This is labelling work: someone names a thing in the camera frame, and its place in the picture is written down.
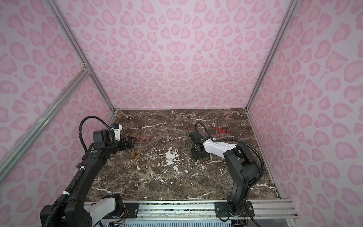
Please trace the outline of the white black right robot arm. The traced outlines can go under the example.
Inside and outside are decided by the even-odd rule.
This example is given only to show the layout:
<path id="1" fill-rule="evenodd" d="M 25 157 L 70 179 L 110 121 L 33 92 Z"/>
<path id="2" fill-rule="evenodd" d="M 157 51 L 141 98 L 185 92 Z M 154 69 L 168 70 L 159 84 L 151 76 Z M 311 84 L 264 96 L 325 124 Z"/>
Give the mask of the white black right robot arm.
<path id="1" fill-rule="evenodd" d="M 249 144 L 231 138 L 207 138 L 199 131 L 189 134 L 194 159 L 207 158 L 210 154 L 225 160 L 229 174 L 233 180 L 232 190 L 226 202 L 216 202 L 216 216 L 228 220 L 230 217 L 254 218 L 254 209 L 248 197 L 252 187 L 263 177 L 264 164 L 261 155 Z"/>

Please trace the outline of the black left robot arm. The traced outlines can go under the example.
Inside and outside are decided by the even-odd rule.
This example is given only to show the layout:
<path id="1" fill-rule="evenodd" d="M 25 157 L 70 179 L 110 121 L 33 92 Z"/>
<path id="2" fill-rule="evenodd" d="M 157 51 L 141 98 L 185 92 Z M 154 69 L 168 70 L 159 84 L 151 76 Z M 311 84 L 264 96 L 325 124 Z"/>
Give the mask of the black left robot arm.
<path id="1" fill-rule="evenodd" d="M 137 138 L 121 138 L 116 128 L 93 133 L 93 143 L 79 163 L 74 178 L 52 205 L 40 212 L 44 227 L 93 227 L 104 217 L 123 218 L 126 208 L 122 197 L 113 194 L 85 207 L 87 194 L 107 160 L 119 151 L 133 149 Z"/>

